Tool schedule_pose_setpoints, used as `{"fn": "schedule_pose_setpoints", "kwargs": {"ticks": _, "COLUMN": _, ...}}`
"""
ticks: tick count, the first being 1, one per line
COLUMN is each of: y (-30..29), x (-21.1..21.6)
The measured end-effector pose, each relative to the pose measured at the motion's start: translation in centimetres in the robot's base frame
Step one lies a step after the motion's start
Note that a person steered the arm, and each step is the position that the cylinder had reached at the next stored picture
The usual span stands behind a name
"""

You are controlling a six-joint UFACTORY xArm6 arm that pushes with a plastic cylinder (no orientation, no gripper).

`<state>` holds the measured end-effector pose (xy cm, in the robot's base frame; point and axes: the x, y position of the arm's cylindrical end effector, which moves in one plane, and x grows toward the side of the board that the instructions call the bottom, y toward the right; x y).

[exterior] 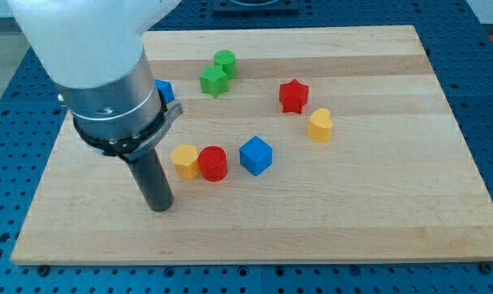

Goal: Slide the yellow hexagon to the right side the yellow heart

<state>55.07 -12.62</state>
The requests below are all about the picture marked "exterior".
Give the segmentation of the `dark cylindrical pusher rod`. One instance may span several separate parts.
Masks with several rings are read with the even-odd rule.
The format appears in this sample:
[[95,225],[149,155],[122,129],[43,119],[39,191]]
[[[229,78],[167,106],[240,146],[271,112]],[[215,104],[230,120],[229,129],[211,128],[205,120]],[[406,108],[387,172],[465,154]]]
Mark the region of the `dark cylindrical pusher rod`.
[[127,166],[150,210],[164,212],[172,206],[173,193],[155,149],[129,161]]

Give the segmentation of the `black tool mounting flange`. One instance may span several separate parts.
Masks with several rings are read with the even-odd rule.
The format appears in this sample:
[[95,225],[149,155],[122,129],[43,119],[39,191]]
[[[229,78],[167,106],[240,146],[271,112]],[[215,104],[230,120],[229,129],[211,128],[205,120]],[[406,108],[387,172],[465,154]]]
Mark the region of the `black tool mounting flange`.
[[74,126],[80,137],[96,152],[104,156],[119,157],[126,163],[136,162],[153,151],[155,146],[170,130],[172,123],[183,113],[181,104],[173,104],[167,107],[167,102],[173,101],[173,92],[168,91],[167,97],[161,90],[153,90],[153,96],[147,102],[156,99],[158,109],[152,109],[155,117],[139,131],[129,132],[130,127],[140,120],[128,116],[121,116],[110,120],[87,120],[75,116]]

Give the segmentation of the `blue block behind arm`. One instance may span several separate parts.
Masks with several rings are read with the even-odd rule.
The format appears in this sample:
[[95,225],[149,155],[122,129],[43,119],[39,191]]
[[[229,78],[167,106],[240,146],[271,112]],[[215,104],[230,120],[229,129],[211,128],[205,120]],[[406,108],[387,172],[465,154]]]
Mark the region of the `blue block behind arm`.
[[157,89],[161,92],[165,103],[171,103],[175,99],[175,94],[171,83],[161,79],[155,79],[154,81]]

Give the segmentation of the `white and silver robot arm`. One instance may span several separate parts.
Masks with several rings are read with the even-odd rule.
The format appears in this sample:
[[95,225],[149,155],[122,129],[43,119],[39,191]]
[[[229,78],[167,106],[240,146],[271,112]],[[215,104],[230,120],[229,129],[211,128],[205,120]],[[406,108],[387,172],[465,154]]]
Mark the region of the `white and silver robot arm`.
[[158,90],[143,35],[180,0],[9,0],[12,14],[73,115],[80,137],[130,168],[149,208],[173,193],[155,147],[183,113]]

